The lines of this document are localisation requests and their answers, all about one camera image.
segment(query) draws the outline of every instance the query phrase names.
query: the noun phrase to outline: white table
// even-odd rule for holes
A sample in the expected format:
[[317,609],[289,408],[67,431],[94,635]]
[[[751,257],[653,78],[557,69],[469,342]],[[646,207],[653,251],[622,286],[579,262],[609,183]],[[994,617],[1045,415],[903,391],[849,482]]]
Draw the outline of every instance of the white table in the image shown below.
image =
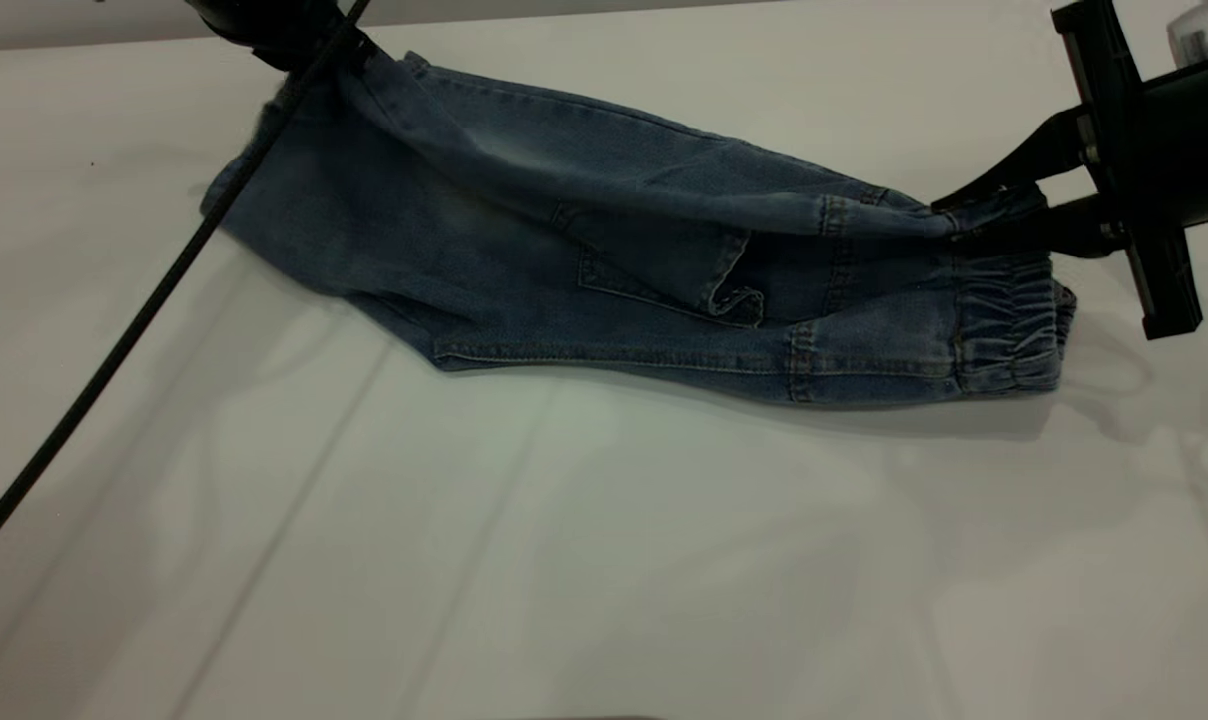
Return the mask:
[[[1075,104],[1047,10],[372,35],[931,199]],[[1144,72],[1171,69],[1175,4],[1121,12]],[[278,79],[216,40],[0,53],[0,492]],[[0,536],[0,718],[1208,718],[1192,242],[1194,336],[1146,343],[1123,261],[1064,260],[1057,395],[818,413],[445,377],[219,238]]]

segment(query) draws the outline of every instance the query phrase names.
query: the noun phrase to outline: black cable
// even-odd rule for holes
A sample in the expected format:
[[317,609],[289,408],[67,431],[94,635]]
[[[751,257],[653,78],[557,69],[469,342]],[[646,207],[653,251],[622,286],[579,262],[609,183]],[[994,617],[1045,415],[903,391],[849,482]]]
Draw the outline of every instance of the black cable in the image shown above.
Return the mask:
[[111,378],[120,371],[120,365],[124,364],[124,360],[133,352],[133,347],[141,339],[143,333],[146,332],[146,327],[150,327],[151,321],[159,314],[161,307],[164,307],[165,301],[169,300],[178,284],[182,281],[184,275],[191,269],[191,265],[201,256],[201,251],[205,249],[208,238],[211,238],[211,233],[216,231],[217,225],[226,217],[226,213],[230,211],[230,207],[234,204],[239,193],[246,187],[249,179],[252,179],[252,174],[262,166],[262,159],[266,159],[267,152],[275,145],[280,135],[284,135],[284,129],[288,128],[289,120],[297,112],[298,105],[302,104],[307,91],[315,85],[316,79],[320,79],[323,74],[329,71],[330,65],[338,58],[339,52],[354,37],[358,37],[356,23],[360,22],[360,17],[367,8],[368,2],[370,0],[356,0],[352,5],[352,12],[347,13],[342,24],[339,24],[333,36],[329,40],[329,43],[325,43],[320,54],[306,69],[306,72],[302,72],[302,77],[297,82],[289,82],[285,86],[280,95],[280,112],[275,115],[275,122],[271,123],[271,115],[266,115],[265,123],[271,123],[271,126],[265,127],[260,141],[254,143],[252,149],[249,149],[246,155],[244,155],[243,164],[226,184],[226,190],[211,204],[201,228],[191,237],[191,242],[187,243],[182,254],[178,255],[169,272],[164,274],[164,279],[161,279],[159,286],[155,289],[155,292],[151,292],[151,297],[147,298],[146,304],[138,312],[137,318],[133,318],[133,323],[129,323],[123,336],[111,348],[110,355],[106,355],[106,360],[97,370],[92,379],[88,381],[87,387],[79,394],[79,397],[75,399],[70,410],[66,410],[66,413],[57,423],[54,430],[48,434],[43,445],[36,451],[36,454],[22,469],[18,478],[13,480],[8,490],[0,498],[0,528],[5,523],[8,523],[8,518],[13,516],[13,511],[18,509],[27,493],[31,492],[34,484],[37,483],[41,475],[45,474],[45,470],[48,469],[48,465],[59,454],[60,448],[66,445],[75,429],[79,428],[79,424],[86,418],[88,411],[95,405],[97,399],[101,396],[101,391],[105,391]]

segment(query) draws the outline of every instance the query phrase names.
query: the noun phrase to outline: denim jeans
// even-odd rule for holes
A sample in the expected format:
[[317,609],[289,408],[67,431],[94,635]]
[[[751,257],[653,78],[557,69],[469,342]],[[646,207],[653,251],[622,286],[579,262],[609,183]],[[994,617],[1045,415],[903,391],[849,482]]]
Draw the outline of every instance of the denim jeans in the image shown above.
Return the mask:
[[1049,255],[946,243],[1043,205],[1026,188],[933,213],[749,143],[376,50],[313,88],[225,227],[442,370],[570,364],[877,405],[1057,387],[1074,297]]

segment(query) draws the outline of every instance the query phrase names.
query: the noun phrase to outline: robotic end effector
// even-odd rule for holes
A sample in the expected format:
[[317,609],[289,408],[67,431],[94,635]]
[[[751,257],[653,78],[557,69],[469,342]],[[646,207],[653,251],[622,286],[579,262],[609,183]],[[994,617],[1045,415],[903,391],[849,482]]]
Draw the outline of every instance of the robotic end effector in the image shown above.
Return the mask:
[[946,209],[1087,166],[1097,194],[959,238],[965,251],[1047,249],[1084,259],[1125,250],[1148,338],[1202,323],[1185,228],[1208,223],[1208,0],[1168,28],[1179,70],[1142,82],[1113,0],[1053,13],[1084,104],[1040,126]]
[[285,72],[307,69],[344,18],[336,0],[185,1],[208,29]]

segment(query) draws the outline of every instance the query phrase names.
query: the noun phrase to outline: elastic cuff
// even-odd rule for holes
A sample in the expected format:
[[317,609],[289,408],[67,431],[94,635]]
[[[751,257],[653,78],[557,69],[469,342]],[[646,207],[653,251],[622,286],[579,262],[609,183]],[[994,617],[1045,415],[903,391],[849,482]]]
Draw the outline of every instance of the elastic cuff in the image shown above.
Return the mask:
[[956,354],[969,396],[1057,389],[1075,300],[1047,252],[957,259]]

